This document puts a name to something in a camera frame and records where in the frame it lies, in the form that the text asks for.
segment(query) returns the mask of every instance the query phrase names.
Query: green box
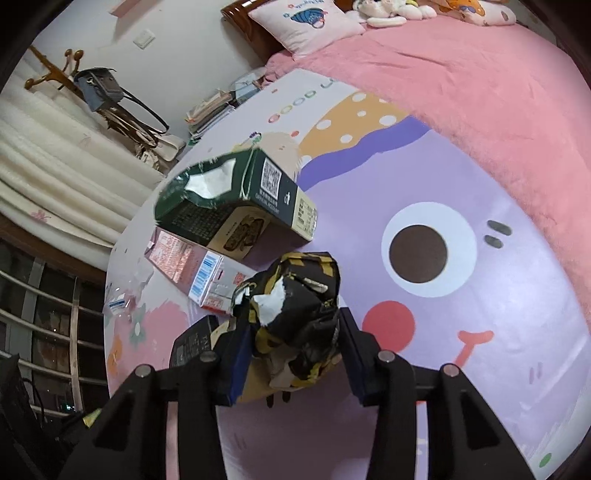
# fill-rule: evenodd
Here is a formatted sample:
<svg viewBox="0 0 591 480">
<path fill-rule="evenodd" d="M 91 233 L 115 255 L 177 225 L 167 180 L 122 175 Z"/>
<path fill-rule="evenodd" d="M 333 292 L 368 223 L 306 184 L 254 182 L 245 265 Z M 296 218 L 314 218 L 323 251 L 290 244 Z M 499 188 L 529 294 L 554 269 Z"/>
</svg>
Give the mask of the green box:
<svg viewBox="0 0 591 480">
<path fill-rule="evenodd" d="M 198 163 L 172 179 L 154 208 L 159 227 L 241 260 L 270 221 L 312 240 L 317 210 L 260 148 Z"/>
</svg>

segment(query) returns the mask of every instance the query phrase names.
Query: book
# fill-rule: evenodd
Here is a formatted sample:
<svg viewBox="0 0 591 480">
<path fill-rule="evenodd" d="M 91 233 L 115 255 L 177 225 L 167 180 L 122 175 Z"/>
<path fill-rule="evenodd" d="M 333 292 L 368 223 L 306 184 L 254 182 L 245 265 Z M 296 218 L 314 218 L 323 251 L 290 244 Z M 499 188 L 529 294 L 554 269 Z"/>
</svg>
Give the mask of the book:
<svg viewBox="0 0 591 480">
<path fill-rule="evenodd" d="M 219 107 L 217 107 L 210 114 L 208 114 L 205 117 L 203 117 L 199 122 L 189 122 L 189 131 L 190 132 L 195 132 L 198 129 L 202 128 L 203 126 L 207 125 L 217 115 L 219 115 L 220 113 L 222 113 L 226 109 L 227 106 L 228 106 L 228 104 L 227 103 L 224 103 L 223 105 L 220 105 Z"/>
<path fill-rule="evenodd" d="M 210 124 L 215 122 L 220 116 L 226 114 L 227 112 L 233 112 L 235 108 L 232 105 L 222 105 L 218 110 L 215 111 L 215 114 L 209 116 L 203 122 L 198 124 L 189 125 L 189 131 L 194 134 L 200 130 L 207 128 Z"/>
<path fill-rule="evenodd" d="M 220 106 L 227 105 L 232 99 L 233 96 L 231 93 L 219 90 L 215 95 L 204 100 L 199 105 L 188 111 L 185 120 L 190 124 L 198 124 L 211 115 L 212 112 L 217 110 Z"/>
<path fill-rule="evenodd" d="M 214 125 L 217 125 L 220 121 L 222 121 L 224 118 L 230 115 L 230 113 L 232 113 L 234 110 L 235 108 L 232 105 L 227 105 L 222 112 L 220 112 L 218 115 L 212 118 L 208 123 L 192 131 L 191 138 L 194 140 L 197 138 L 201 138 L 205 134 L 205 132 L 210 130 Z"/>
</svg>

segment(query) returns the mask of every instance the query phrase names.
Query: wooden headboard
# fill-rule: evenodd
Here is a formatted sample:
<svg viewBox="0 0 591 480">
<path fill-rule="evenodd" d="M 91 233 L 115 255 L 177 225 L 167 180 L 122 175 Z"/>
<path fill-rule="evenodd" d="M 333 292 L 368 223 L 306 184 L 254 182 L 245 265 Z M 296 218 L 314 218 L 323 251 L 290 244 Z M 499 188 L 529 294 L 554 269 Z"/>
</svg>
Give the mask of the wooden headboard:
<svg viewBox="0 0 591 480">
<path fill-rule="evenodd" d="M 246 37 L 252 49 L 266 62 L 271 55 L 284 49 L 273 36 L 248 16 L 248 12 L 272 0 L 238 0 L 222 8 L 223 16 Z M 343 12 L 351 10 L 353 0 L 335 0 Z"/>
</svg>

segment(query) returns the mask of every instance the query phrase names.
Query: qr code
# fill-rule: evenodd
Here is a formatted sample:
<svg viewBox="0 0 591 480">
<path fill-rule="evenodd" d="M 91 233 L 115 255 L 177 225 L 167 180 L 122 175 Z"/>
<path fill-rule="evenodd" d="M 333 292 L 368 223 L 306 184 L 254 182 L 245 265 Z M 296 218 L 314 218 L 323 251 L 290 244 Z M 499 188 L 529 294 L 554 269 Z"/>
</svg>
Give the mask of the qr code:
<svg viewBox="0 0 591 480">
<path fill-rule="evenodd" d="M 261 188 L 271 195 L 275 200 L 279 197 L 279 182 L 281 181 L 281 170 L 271 160 L 265 159 L 262 166 Z"/>
</svg>

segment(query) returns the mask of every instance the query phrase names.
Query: handbag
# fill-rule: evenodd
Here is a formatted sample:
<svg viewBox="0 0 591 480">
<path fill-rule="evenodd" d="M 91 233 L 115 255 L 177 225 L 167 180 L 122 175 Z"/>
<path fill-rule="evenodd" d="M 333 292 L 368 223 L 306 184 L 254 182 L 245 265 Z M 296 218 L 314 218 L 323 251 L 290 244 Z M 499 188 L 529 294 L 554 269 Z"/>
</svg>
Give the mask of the handbag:
<svg viewBox="0 0 591 480">
<path fill-rule="evenodd" d="M 164 131 L 156 130 L 154 127 L 137 119 L 135 120 L 150 132 L 164 135 L 169 129 L 168 124 L 144 102 L 137 99 L 134 95 L 120 86 L 111 72 L 114 72 L 114 69 L 95 67 L 92 69 L 81 70 L 75 75 L 73 80 L 74 84 L 82 92 L 84 101 L 88 104 L 90 110 L 96 112 L 101 109 L 109 109 L 116 106 L 124 98 L 127 98 L 150 112 L 151 115 L 164 126 Z"/>
<path fill-rule="evenodd" d="M 156 155 L 166 162 L 172 162 L 187 146 L 185 140 L 171 134 L 156 135 L 158 145 L 153 150 Z"/>
</svg>

